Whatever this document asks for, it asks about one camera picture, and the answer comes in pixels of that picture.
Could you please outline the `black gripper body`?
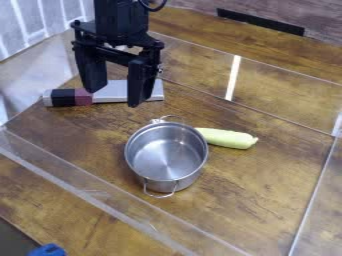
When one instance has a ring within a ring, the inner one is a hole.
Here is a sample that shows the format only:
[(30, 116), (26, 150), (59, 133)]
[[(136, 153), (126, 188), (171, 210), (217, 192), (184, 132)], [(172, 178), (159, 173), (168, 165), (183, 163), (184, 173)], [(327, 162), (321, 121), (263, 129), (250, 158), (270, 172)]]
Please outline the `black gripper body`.
[(160, 63), (164, 43), (148, 35), (151, 12), (164, 8), (164, 0), (155, 6), (154, 0), (94, 0), (95, 17), (91, 21), (75, 20), (72, 47), (76, 58), (99, 57), (98, 49), (106, 44), (112, 47), (140, 47), (139, 57), (151, 64)]

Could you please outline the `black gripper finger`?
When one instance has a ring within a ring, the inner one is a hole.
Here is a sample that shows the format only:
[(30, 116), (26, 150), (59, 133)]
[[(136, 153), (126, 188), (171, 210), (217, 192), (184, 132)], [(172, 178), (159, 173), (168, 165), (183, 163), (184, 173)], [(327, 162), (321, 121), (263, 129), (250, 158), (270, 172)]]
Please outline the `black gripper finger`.
[(152, 95), (158, 69), (143, 59), (134, 59), (128, 63), (127, 93), (128, 106), (136, 107)]
[(94, 48), (75, 45), (74, 51), (83, 87), (95, 93), (107, 85), (106, 59)]

